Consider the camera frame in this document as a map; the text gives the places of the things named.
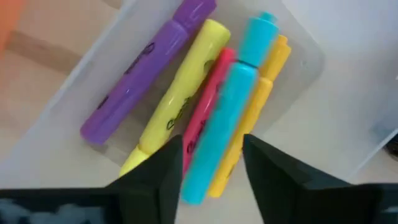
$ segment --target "wooden floor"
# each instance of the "wooden floor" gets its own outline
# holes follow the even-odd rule
[[[0,159],[113,19],[120,0],[26,1],[0,56]]]

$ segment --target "plastic lid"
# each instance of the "plastic lid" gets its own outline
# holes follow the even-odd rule
[[[215,0],[184,0],[175,12],[173,19],[192,33],[216,8]]]
[[[275,21],[276,18],[268,12],[250,19],[239,46],[238,60],[255,67],[261,65],[278,35],[279,29],[274,24]]]
[[[136,168],[141,162],[144,162],[149,158],[149,155],[139,150],[138,146],[131,152],[120,170],[120,176],[127,174],[134,168]]]

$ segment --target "plastic box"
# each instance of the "plastic box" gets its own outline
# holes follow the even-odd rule
[[[180,2],[125,1],[0,164],[0,187],[96,187],[117,178],[187,47],[106,146],[87,145],[78,130]],[[396,102],[398,93],[397,57],[391,47],[398,36],[397,4],[390,0],[377,4],[370,0],[218,0],[211,17],[231,30],[230,47],[237,46],[249,17],[269,11],[278,18],[281,33],[293,49],[253,134],[349,181],[397,128],[387,127],[390,120],[383,120],[385,114],[398,111],[387,106]],[[182,132],[183,124],[182,119],[176,133]],[[208,199],[201,207],[180,206],[177,223],[188,221],[261,223],[242,162],[221,199]]]

